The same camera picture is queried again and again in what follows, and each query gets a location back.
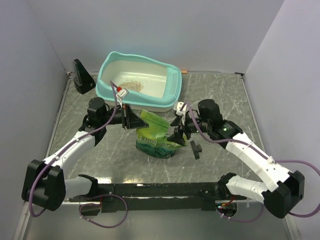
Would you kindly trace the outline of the black bag clip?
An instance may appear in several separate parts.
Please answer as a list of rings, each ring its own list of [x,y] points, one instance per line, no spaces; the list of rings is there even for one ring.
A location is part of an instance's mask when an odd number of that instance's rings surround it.
[[[196,144],[194,140],[190,141],[193,155],[196,160],[200,158],[200,153],[202,152],[202,147],[200,144]]]

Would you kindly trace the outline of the green litter bag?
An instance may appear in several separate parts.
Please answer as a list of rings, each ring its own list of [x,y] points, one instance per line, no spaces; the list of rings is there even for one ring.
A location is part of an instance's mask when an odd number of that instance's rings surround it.
[[[167,159],[173,157],[177,150],[185,146],[185,144],[180,145],[167,140],[170,136],[168,134],[170,124],[162,117],[142,110],[140,118],[148,124],[148,127],[136,130],[135,147],[142,153],[158,159]]]

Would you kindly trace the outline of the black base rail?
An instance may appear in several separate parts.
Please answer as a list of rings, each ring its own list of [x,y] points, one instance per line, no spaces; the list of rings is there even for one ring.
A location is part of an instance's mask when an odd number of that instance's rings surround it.
[[[129,211],[200,209],[215,211],[216,203],[233,198],[226,187],[217,182],[189,183],[101,183],[95,196],[76,196],[75,202],[102,201],[103,213],[123,211],[125,207],[114,194],[122,197]]]

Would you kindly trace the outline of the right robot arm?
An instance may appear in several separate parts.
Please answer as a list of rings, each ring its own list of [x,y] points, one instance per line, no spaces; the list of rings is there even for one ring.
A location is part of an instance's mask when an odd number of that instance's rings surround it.
[[[304,197],[304,175],[278,164],[257,147],[238,125],[223,118],[213,99],[201,100],[197,107],[194,111],[187,103],[174,103],[172,109],[176,118],[171,123],[174,131],[167,140],[183,146],[192,134],[199,133],[206,141],[219,144],[260,178],[254,181],[228,173],[220,179],[220,197],[242,196],[255,200],[279,219],[289,214]]]

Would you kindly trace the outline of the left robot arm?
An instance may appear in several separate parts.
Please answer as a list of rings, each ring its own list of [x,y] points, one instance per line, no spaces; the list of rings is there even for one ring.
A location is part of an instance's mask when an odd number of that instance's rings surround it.
[[[122,125],[128,130],[149,126],[129,104],[110,108],[101,97],[92,98],[75,136],[44,160],[34,159],[28,164],[21,198],[49,211],[57,210],[65,199],[77,196],[87,201],[95,200],[99,195],[96,178],[80,174],[65,179],[65,175],[80,157],[100,143],[108,125]]]

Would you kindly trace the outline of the teal and white litter box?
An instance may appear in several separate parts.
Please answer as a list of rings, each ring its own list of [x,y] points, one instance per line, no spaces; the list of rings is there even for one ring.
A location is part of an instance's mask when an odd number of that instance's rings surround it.
[[[181,70],[152,58],[112,51],[100,67],[95,92],[113,104],[110,82],[126,88],[123,102],[135,110],[167,112],[178,101],[182,89]]]

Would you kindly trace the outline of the black triangular stand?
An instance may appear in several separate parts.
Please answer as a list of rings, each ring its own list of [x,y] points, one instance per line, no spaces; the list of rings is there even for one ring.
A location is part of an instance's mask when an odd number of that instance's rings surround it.
[[[73,60],[75,89],[82,95],[96,87],[96,83],[79,59]]]

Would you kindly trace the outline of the pile of beige litter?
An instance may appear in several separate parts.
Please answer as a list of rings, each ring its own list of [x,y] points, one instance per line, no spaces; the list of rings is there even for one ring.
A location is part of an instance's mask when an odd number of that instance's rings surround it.
[[[132,79],[127,79],[121,82],[118,86],[135,92],[140,92],[144,88],[144,85],[140,81]]]

